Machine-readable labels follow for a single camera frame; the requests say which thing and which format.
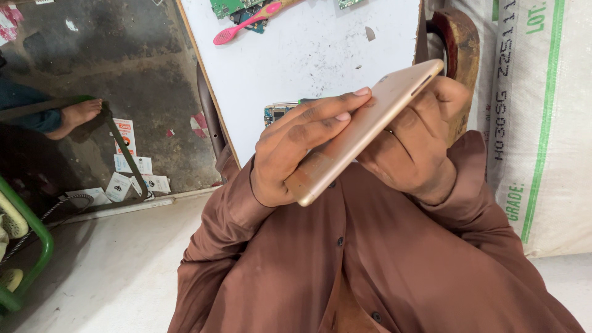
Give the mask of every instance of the wooden armrest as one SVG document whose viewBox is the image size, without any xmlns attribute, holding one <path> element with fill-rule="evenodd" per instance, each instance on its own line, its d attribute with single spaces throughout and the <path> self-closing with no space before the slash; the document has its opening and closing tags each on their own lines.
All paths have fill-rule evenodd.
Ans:
<svg viewBox="0 0 592 333">
<path fill-rule="evenodd" d="M 427 32 L 437 34 L 444 42 L 448 59 L 446 76 L 464 84 L 472 96 L 479 71 L 479 34 L 475 24 L 469 16 L 454 8 L 437 10 L 426 24 Z M 471 102 L 472 98 L 449 122 L 449 147 L 466 132 Z"/>
</svg>

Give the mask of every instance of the green metal frame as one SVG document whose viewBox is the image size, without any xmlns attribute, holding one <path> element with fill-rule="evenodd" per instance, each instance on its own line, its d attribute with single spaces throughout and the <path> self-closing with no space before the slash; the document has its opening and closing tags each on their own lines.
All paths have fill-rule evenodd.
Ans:
<svg viewBox="0 0 592 333">
<path fill-rule="evenodd" d="M 10 203 L 18 210 L 19 213 L 29 224 L 29 227 L 39 236 L 41 240 L 41 256 L 35 263 L 35 266 L 22 278 L 21 284 L 11 293 L 4 286 L 0 286 L 0 304 L 9 311 L 18 311 L 22 307 L 22 296 L 33 283 L 33 280 L 41 273 L 47 262 L 52 257 L 53 253 L 53 238 L 49 231 L 45 228 L 43 223 L 37 218 L 35 213 L 23 202 L 23 200 L 15 193 L 4 180 L 0 177 L 0 191 L 10 201 Z"/>
<path fill-rule="evenodd" d="M 57 98 L 55 100 L 50 100 L 47 102 L 26 105 L 23 107 L 12 108 L 9 110 L 2 110 L 0 112 L 0 121 L 6 121 L 9 119 L 13 119 L 16 117 L 26 116 L 27 114 L 37 113 L 45 110 L 51 110 L 54 108 L 65 108 L 70 105 L 78 104 L 88 100 L 94 100 L 95 97 L 89 95 L 78 95 L 66 98 Z M 101 113 L 105 113 L 107 125 L 113 133 L 113 137 L 119 147 L 123 148 L 126 146 L 123 138 L 121 137 L 121 133 L 115 125 L 113 121 L 113 113 L 109 109 L 108 103 L 103 103 Z M 127 164 L 130 166 L 134 177 L 136 178 L 138 184 L 140 185 L 142 194 L 139 198 L 126 200 L 118 203 L 110 203 L 110 204 L 103 204 L 101 206 L 90 207 L 87 211 L 97 211 L 97 210 L 104 210 L 104 209 L 111 209 L 116 207 L 123 207 L 128 206 L 130 204 L 137 204 L 143 202 L 146 197 L 148 196 L 148 188 L 146 187 L 146 183 L 144 183 L 144 179 L 138 170 L 134 159 L 131 157 L 130 151 L 128 149 L 122 149 L 123 156 L 125 157 Z M 22 296 L 27 291 L 27 289 L 31 286 L 33 281 L 39 276 L 43 268 L 49 262 L 49 259 L 52 257 L 53 253 L 53 238 L 49 231 L 45 228 L 43 223 L 39 220 L 39 218 L 31 211 L 31 209 L 23 202 L 23 200 L 15 193 L 13 189 L 11 189 L 10 185 L 0 177 L 0 191 L 6 196 L 6 198 L 10 201 L 10 203 L 18 210 L 19 213 L 23 216 L 23 218 L 27 221 L 31 229 L 39 236 L 41 240 L 42 249 L 41 249 L 41 256 L 35 263 L 35 266 L 25 274 L 22 278 L 21 283 L 18 285 L 18 288 L 11 293 L 8 289 L 3 286 L 0 286 L 0 305 L 4 306 L 6 310 L 10 312 L 18 311 L 22 308 L 23 301 Z"/>
</svg>

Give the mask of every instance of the green stripe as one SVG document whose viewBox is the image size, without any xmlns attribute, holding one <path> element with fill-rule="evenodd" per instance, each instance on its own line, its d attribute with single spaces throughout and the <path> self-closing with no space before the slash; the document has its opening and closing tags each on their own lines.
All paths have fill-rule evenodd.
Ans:
<svg viewBox="0 0 592 333">
<path fill-rule="evenodd" d="M 540 124 L 539 150 L 536 155 L 535 174 L 532 177 L 530 197 L 526 208 L 524 227 L 522 228 L 522 242 L 528 243 L 532 218 L 535 215 L 536 198 L 539 195 L 540 179 L 543 176 L 545 159 L 547 157 L 547 145 L 549 132 L 551 131 L 551 118 L 553 116 L 553 103 L 555 101 L 555 81 L 557 79 L 557 63 L 559 61 L 559 46 L 561 45 L 561 29 L 563 27 L 563 10 L 565 0 L 555 0 L 553 11 L 553 25 L 551 28 L 551 45 L 549 47 L 549 63 L 547 65 L 547 83 L 545 87 L 545 102 L 543 104 L 543 117 Z"/>
<path fill-rule="evenodd" d="M 493 0 L 493 9 L 491 10 L 491 20 L 493 22 L 500 19 L 500 0 Z"/>
</svg>

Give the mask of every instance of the black wire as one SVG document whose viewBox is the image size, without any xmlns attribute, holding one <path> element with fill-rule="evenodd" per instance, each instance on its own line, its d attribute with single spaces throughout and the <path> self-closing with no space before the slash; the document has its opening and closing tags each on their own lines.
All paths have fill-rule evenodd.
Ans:
<svg viewBox="0 0 592 333">
<path fill-rule="evenodd" d="M 53 205 L 52 208 L 50 208 L 44 215 L 43 217 L 41 217 L 41 222 L 45 221 L 45 219 L 56 209 L 58 208 L 61 204 L 65 203 L 66 201 L 69 201 L 71 199 L 76 199 L 76 198 L 82 198 L 82 199 L 87 199 L 88 202 L 86 203 L 86 206 L 84 206 L 84 208 L 80 209 L 78 212 L 71 214 L 70 216 L 68 216 L 67 218 L 63 219 L 62 221 L 60 221 L 58 224 L 54 225 L 51 229 L 49 229 L 48 231 L 51 232 L 53 229 L 56 229 L 57 227 L 59 227 L 60 225 L 64 224 L 65 221 L 68 221 L 69 219 L 73 218 L 74 216 L 84 212 L 88 207 L 90 207 L 92 205 L 92 202 L 94 201 L 94 198 L 89 196 L 88 194 L 76 194 L 74 196 L 71 197 L 67 197 L 64 200 L 56 203 L 55 205 Z M 24 235 L 23 237 L 21 237 L 21 239 L 18 241 L 18 243 L 12 248 L 12 250 L 10 250 L 9 253 L 7 253 L 4 258 L 2 259 L 2 261 L 0 261 L 0 266 L 2 266 L 6 261 L 8 261 L 8 258 L 10 258 L 11 256 L 21 252 L 23 249 L 29 247 L 31 244 L 35 243 L 36 240 L 39 239 L 39 237 L 37 237 L 36 239 L 33 239 L 32 241 L 30 241 L 27 245 L 24 245 L 24 242 L 27 240 L 27 238 L 29 236 L 31 236 L 31 234 L 33 234 L 33 230 L 30 229 L 29 232 L 27 232 L 26 235 Z"/>
</svg>

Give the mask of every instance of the blue jeans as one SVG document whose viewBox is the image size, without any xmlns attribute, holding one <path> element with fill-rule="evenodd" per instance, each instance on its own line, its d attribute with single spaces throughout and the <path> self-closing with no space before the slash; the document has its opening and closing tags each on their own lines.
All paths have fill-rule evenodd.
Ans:
<svg viewBox="0 0 592 333">
<path fill-rule="evenodd" d="M 51 98 L 39 90 L 16 84 L 0 76 L 0 112 L 15 107 L 45 102 Z M 8 121 L 11 125 L 41 133 L 50 133 L 62 125 L 62 113 L 58 109 L 42 111 Z"/>
</svg>

